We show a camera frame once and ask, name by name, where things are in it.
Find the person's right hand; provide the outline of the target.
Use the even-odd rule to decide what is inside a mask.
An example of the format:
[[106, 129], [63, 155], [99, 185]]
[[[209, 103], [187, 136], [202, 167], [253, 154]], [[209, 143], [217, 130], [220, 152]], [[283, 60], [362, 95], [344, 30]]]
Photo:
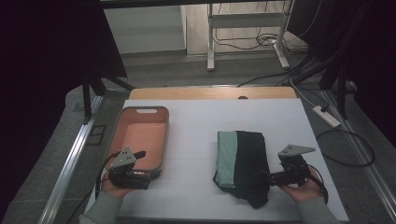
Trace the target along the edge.
[[319, 185], [312, 179], [308, 179], [298, 188], [291, 186], [279, 186], [279, 188], [287, 193], [296, 203], [324, 196]]

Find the wooden table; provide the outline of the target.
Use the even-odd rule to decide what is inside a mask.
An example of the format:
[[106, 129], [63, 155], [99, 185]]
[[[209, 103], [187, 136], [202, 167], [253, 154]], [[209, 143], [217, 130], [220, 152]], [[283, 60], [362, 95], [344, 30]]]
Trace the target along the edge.
[[290, 87], [172, 87], [134, 89], [130, 100], [295, 99]]

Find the black curtain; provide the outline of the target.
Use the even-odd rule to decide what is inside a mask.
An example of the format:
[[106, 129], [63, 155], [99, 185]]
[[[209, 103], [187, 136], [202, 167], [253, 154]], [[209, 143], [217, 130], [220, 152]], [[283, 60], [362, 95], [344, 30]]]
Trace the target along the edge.
[[295, 0], [288, 31], [330, 61], [319, 86], [345, 74], [355, 101], [396, 147], [396, 0]]
[[0, 0], [0, 219], [89, 77], [126, 72], [100, 0]]

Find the person's left hand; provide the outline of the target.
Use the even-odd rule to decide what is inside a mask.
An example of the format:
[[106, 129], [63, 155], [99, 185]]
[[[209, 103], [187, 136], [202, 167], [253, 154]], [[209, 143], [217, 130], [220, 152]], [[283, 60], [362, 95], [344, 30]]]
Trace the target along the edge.
[[134, 191], [134, 189], [123, 189], [114, 186], [108, 178], [108, 173], [105, 173], [101, 181], [101, 191], [104, 191], [116, 198], [123, 199], [128, 193]]

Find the orange storage basket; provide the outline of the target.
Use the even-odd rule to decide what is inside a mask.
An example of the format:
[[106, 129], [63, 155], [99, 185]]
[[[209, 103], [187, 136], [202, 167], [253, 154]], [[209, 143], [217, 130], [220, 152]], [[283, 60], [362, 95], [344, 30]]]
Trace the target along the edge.
[[127, 106], [119, 114], [109, 145], [109, 154], [129, 147], [133, 153], [146, 151], [135, 171], [149, 173], [151, 179], [161, 175], [166, 151], [169, 111], [164, 106]]

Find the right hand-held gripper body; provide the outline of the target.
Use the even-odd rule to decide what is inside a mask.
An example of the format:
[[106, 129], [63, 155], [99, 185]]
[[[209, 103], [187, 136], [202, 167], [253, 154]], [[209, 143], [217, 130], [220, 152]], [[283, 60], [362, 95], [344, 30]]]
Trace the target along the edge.
[[303, 155], [314, 151], [313, 147], [287, 145], [278, 152], [277, 156], [280, 159], [283, 170], [271, 174], [271, 185], [287, 186], [297, 184], [299, 187], [302, 186], [310, 175], [308, 164]]

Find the white metal stand frame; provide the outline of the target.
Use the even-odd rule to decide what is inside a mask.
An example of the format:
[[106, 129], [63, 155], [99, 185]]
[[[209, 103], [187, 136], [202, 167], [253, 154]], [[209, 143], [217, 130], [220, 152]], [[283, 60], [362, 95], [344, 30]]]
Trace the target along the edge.
[[253, 28], [253, 27], [278, 27], [276, 40], [270, 43], [276, 53], [281, 67], [284, 70], [290, 68], [285, 52], [282, 48], [282, 40], [286, 32], [294, 0], [286, 5], [283, 12], [272, 13], [250, 13], [250, 14], [213, 14], [213, 5], [208, 4], [208, 51], [207, 51], [207, 70], [215, 70], [215, 51], [214, 51], [214, 31], [216, 29], [233, 29], [233, 28]]

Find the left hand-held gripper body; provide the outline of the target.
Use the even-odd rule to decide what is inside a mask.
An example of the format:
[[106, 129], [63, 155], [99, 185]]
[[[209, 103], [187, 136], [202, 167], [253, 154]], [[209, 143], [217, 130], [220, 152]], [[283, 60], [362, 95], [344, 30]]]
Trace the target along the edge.
[[142, 158], [135, 158], [129, 147], [125, 147], [110, 163], [108, 178], [114, 186], [123, 189], [137, 189], [136, 180], [139, 175], [149, 175], [149, 173], [135, 171], [136, 162]]

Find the black stand legs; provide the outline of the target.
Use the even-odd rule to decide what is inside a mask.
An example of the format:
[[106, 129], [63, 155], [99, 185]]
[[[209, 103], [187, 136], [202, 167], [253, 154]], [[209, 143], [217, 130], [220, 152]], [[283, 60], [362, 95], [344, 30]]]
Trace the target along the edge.
[[110, 82], [122, 87], [127, 91], [134, 90], [134, 86], [127, 82], [113, 77], [109, 74], [101, 73], [99, 76], [83, 76], [82, 77], [82, 92], [83, 92], [83, 105], [84, 105], [84, 123], [87, 124], [92, 119], [92, 101], [91, 91], [97, 96], [104, 96], [106, 93], [106, 87], [103, 82], [103, 78]]
[[337, 110], [343, 119], [347, 119], [347, 74], [342, 63], [330, 63], [319, 82], [319, 86], [322, 90], [327, 91], [333, 86], [334, 83], [337, 83]]

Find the light green cloth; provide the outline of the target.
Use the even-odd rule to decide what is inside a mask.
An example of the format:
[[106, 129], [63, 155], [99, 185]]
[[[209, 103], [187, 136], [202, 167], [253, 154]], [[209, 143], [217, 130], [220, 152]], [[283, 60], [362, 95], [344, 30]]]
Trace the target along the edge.
[[223, 188], [234, 188], [234, 167], [237, 153], [237, 132], [218, 132], [216, 182]]

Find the white power strip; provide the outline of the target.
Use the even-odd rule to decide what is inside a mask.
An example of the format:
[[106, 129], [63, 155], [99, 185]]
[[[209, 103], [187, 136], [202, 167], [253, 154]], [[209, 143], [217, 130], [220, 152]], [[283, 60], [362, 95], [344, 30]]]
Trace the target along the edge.
[[327, 111], [326, 108], [324, 108], [320, 105], [317, 105], [317, 106], [313, 107], [312, 110], [317, 116], [319, 116], [322, 120], [324, 120], [332, 128], [336, 128], [340, 125], [340, 122], [334, 116], [332, 116]]

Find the aluminium floor rail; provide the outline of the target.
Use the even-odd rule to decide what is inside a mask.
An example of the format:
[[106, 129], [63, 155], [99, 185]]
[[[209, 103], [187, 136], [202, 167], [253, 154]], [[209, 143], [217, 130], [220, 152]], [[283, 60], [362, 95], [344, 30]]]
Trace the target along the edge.
[[77, 137], [70, 148], [68, 156], [64, 162], [64, 167], [61, 170], [58, 179], [53, 187], [51, 195], [44, 207], [44, 210], [37, 221], [37, 224], [53, 224], [58, 211], [61, 207], [64, 195], [68, 189], [71, 178], [78, 164], [82, 149], [86, 143], [86, 140], [92, 130], [92, 126], [97, 117], [98, 110], [103, 101], [103, 96], [95, 96], [92, 102], [92, 115], [88, 120], [80, 127]]
[[[353, 133], [354, 129], [352, 128], [349, 121], [338, 111], [336, 100], [334, 99], [332, 93], [330, 91], [321, 91], [320, 93], [329, 103], [330, 111], [334, 117], [340, 121], [341, 129]], [[370, 156], [366, 151], [362, 140], [359, 140], [357, 137], [348, 136], [347, 141], [357, 156], [358, 161], [369, 162]], [[371, 185], [374, 187], [381, 203], [387, 210], [389, 217], [391, 218], [392, 222], [396, 224], [396, 195], [392, 192], [388, 182], [385, 180], [384, 176], [380, 174], [374, 163], [364, 166], [363, 169], [367, 174]]]

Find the dark pants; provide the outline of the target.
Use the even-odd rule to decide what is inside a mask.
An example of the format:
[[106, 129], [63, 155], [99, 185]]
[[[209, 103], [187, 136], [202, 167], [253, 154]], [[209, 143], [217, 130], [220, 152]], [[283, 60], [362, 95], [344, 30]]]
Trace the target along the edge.
[[232, 194], [237, 199], [246, 200], [254, 209], [261, 208], [268, 203], [270, 187], [264, 186], [269, 181], [261, 174], [261, 170], [270, 172], [265, 139], [262, 133], [236, 131], [237, 153], [234, 167], [234, 188], [223, 188], [215, 180], [214, 183], [224, 192]]

